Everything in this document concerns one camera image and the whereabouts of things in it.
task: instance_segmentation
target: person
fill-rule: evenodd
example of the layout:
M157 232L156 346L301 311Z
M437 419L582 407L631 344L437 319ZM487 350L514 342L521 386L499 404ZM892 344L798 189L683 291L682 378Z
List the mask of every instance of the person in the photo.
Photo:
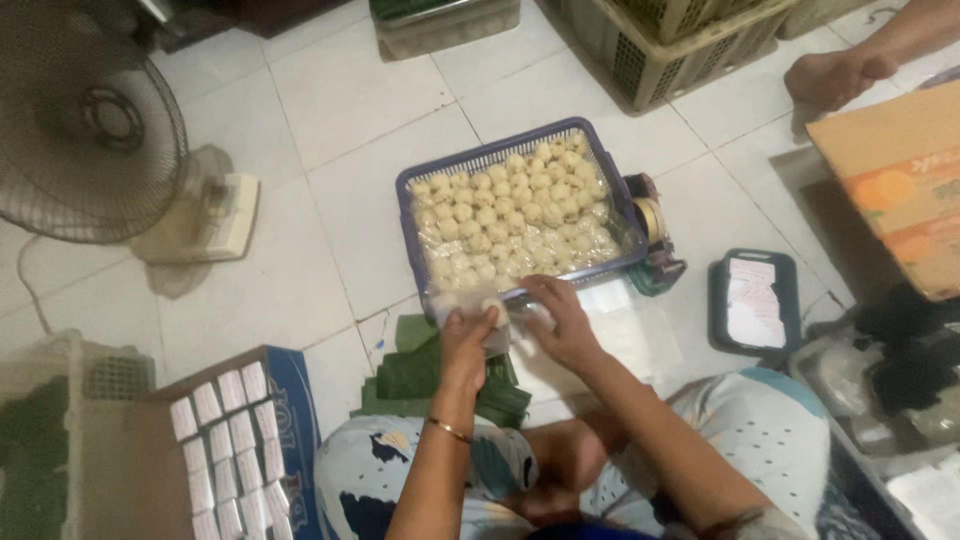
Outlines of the person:
M604 352L571 284L519 284L556 322L533 317L527 331L605 408L532 430L475 425L497 312L455 310L428 418L353 418L318 449L318 505L337 536L815 537L829 433L811 392L751 368L668 404Z
M797 101L839 110L900 66L960 39L960 0L910 0L879 30L845 51L803 55L784 76Z

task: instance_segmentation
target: fan guard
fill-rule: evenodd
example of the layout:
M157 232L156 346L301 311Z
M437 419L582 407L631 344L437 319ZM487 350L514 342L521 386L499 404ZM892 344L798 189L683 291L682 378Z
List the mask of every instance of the fan guard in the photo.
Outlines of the fan guard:
M150 229L187 154L170 87L74 4L0 0L0 216L87 243Z

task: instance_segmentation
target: cardboard box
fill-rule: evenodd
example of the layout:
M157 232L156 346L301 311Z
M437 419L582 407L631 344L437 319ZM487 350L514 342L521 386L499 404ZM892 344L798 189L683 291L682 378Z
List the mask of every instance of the cardboard box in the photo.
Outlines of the cardboard box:
M960 82L807 126L900 270L927 299L960 296Z
M170 405L190 395L201 384L257 361L263 362L275 405L286 469L286 476L279 482L290 502L294 538L336 537L317 507L313 458L321 439L303 353L264 346L157 390L132 408L130 434L135 452L132 481L139 488L135 505L139 538L193 538L186 462L174 437Z

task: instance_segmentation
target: fan cord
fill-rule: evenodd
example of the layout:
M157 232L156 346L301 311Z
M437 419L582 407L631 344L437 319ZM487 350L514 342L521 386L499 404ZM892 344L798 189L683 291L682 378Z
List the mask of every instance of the fan cord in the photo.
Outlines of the fan cord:
M47 321L46 315L43 314L43 307L40 306L40 297L36 295L34 288L30 286L27 282L27 279L23 277L23 256L27 253L27 250L40 239L39 234L34 234L26 244L23 244L23 247L20 248L20 253L16 257L16 276L20 279L20 282L23 283L24 288L27 289L27 292L30 293L30 298L34 303L34 310L36 311L36 318L39 319L40 325L43 327L43 331L50 335L53 332L50 330L50 323Z

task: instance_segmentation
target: blue plastic basket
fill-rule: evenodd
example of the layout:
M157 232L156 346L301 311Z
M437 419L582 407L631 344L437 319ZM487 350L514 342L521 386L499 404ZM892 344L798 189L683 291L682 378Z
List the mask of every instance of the blue plastic basket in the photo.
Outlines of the blue plastic basket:
M407 245L407 257L410 259L410 267L414 271L417 290L420 292L420 302L424 307L428 307L426 287L429 283L430 274L426 260L423 258L414 214L410 210L413 197L408 185L416 180L427 180L431 175L438 172L452 175L458 171L467 171L472 175L474 172L486 170L495 163L505 161L507 156L511 154L522 156L533 154L534 148L541 142L549 142L558 136L566 137L571 135L573 130L582 131L584 137L587 138L589 149L584 155L584 159L591 161L598 174L601 174L610 185L610 200L608 202L611 203L611 211L615 211L622 216L623 222L626 224L625 227L630 229L625 231L624 228L611 227L611 235L620 244L621 248L624 247L625 238L629 236L630 245L627 247L630 249L624 249L624 255L614 260L608 260L558 277L574 283L588 282L613 270L636 264L646 257L647 239L636 221L630 192L620 173L617 172L611 155L604 150L600 138L593 130L593 126L585 118L567 118L536 128L525 134L514 135L460 154L410 167L396 178L396 197L400 203L400 227L403 229L403 239ZM506 302L524 293L524 289L515 288L501 293L500 298Z

